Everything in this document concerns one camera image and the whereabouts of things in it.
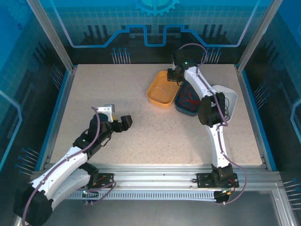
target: gear logo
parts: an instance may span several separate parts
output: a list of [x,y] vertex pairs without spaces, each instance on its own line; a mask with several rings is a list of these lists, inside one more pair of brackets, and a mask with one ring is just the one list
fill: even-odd
[[175,8],[179,0],[132,0],[136,5],[136,9],[140,9],[146,15],[163,16],[164,13],[169,13],[169,10]]

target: metal frame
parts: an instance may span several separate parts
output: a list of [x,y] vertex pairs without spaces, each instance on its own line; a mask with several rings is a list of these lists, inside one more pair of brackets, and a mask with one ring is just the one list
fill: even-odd
[[[175,191],[199,191],[201,193],[208,189],[199,189],[197,184],[192,183],[191,180],[196,177],[196,173],[211,172],[210,165],[100,164],[95,166],[99,168],[100,172],[114,173],[114,179],[117,182],[115,190],[124,194],[128,194],[129,191],[144,191],[145,194],[149,191],[166,191],[171,194]],[[238,174],[241,184],[237,191],[241,191],[245,183],[245,176],[239,168],[234,168],[234,171]],[[247,167],[246,172],[248,174],[246,191],[272,192],[281,224],[297,226],[298,222],[290,208],[279,172],[266,171],[262,166]],[[35,172],[32,179],[41,174],[42,172]]]
[[66,75],[67,76],[66,83],[64,86],[62,86],[63,92],[62,92],[61,99],[57,100],[57,101],[59,101],[59,105],[58,105],[58,109],[57,109],[57,112],[56,112],[56,115],[54,118],[53,126],[52,126],[50,134],[49,134],[49,139],[47,141],[43,156],[40,156],[39,160],[38,160],[38,163],[41,162],[41,164],[37,165],[36,170],[43,171],[45,163],[47,163],[51,158],[51,154],[55,147],[55,141],[56,141],[56,138],[58,135],[58,131],[60,129],[60,125],[61,125],[61,122],[63,119],[63,113],[64,113],[65,107],[67,105],[68,97],[69,97],[71,86],[72,86],[73,79],[74,79],[74,75],[76,73],[76,68],[77,67],[74,67],[73,71]]
[[[59,40],[49,18],[46,15],[45,10],[41,6],[38,0],[27,0],[28,4],[32,8],[34,14],[36,15],[38,21],[43,27],[46,35],[53,44],[55,50],[57,51],[59,57],[64,63],[65,67],[69,72],[73,71],[73,64],[65,51],[62,43]],[[267,9],[265,16],[257,29],[257,32],[252,37],[250,43],[248,44],[246,50],[244,51],[238,68],[238,79],[241,85],[241,89],[246,101],[247,109],[250,115],[250,120],[254,129],[255,137],[257,144],[260,150],[260,153],[263,155],[265,164],[261,166],[244,166],[248,174],[248,185],[246,187],[247,191],[272,191],[275,206],[277,208],[279,218],[283,226],[296,226],[298,225],[293,211],[290,208],[290,203],[286,196],[285,189],[283,187],[281,177],[279,172],[266,171],[266,167],[270,170],[270,163],[267,158],[266,150],[264,148],[264,143],[260,135],[260,130],[258,123],[256,121],[254,111],[252,109],[250,97],[246,91],[246,83],[241,75],[245,65],[250,59],[252,53],[254,52],[256,46],[258,45],[261,37],[265,33],[268,25],[270,24],[273,16],[275,15],[278,7],[280,6],[282,0],[274,0],[270,3],[269,8]],[[66,85],[66,90],[64,90],[62,101],[60,103],[57,117],[55,118],[55,126],[52,128],[51,139],[47,145],[47,155],[51,154],[53,146],[55,144],[56,136],[59,129],[59,124],[63,117],[64,108],[66,101],[69,96],[71,89],[71,84],[74,78],[74,73],[68,84]],[[47,163],[45,165],[46,169],[51,166]],[[210,165],[97,165],[99,171],[105,173],[114,173],[115,180],[117,181],[116,190],[120,192],[126,191],[204,191],[205,189],[198,189],[195,183],[192,183],[191,179],[195,177],[196,173],[209,173],[211,172]],[[234,171],[238,174],[240,181],[241,190],[245,182],[243,172],[234,168]],[[33,177],[37,177],[42,174],[42,171],[34,172]],[[17,220],[14,224],[15,226],[21,225],[20,218],[17,217]]]
[[238,63],[238,72],[242,72],[245,68],[247,62],[249,61],[251,55],[255,51],[260,39],[265,34],[269,24],[271,23],[274,15],[276,14],[279,6],[281,5],[282,0],[273,0],[269,7],[267,8],[265,15],[261,21],[261,24],[257,28],[257,31],[254,33],[253,37],[251,38],[250,42],[248,43],[241,59]]
[[27,3],[29,4],[36,18],[38,19],[44,32],[48,36],[51,44],[55,48],[64,66],[71,73],[73,71],[73,63],[70,60],[68,53],[66,52],[41,3],[39,2],[39,0],[27,0]]

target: blue wall panel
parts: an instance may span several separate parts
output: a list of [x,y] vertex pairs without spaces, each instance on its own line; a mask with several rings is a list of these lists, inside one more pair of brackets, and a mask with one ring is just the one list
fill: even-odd
[[[132,63],[168,63],[170,53],[189,42],[201,43],[215,55],[223,53],[219,63],[237,63],[269,3],[270,0],[42,1],[75,64],[113,64],[113,48],[127,48]],[[157,48],[156,54],[149,48]],[[193,52],[194,59],[201,61],[202,53]]]
[[26,1],[0,0],[0,30],[0,225],[10,226],[36,164],[23,150],[40,152],[65,68]]

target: orange plastic container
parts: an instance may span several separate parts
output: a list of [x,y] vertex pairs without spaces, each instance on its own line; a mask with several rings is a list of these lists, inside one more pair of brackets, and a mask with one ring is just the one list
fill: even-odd
[[178,92],[179,86],[167,80],[167,71],[160,71],[147,90],[147,98],[153,105],[168,108]]

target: glass panel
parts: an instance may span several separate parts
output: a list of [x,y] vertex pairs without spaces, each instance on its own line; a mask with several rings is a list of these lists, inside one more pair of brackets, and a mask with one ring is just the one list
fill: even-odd
[[65,68],[24,0],[0,4],[0,225],[42,149]]
[[[169,63],[170,54],[190,42],[207,47],[208,64],[236,64],[270,0],[41,3],[75,64]],[[191,49],[200,62],[200,50]]]
[[100,225],[101,222],[101,225],[114,226],[282,225],[272,193],[245,192],[225,208],[202,201],[129,200],[105,201],[103,205],[95,204],[87,211],[81,201],[65,200],[55,209],[45,226],[86,225],[87,219],[91,225]]
[[298,183],[301,179],[300,9],[300,1],[282,2],[245,68],[276,167],[284,182],[296,178]]

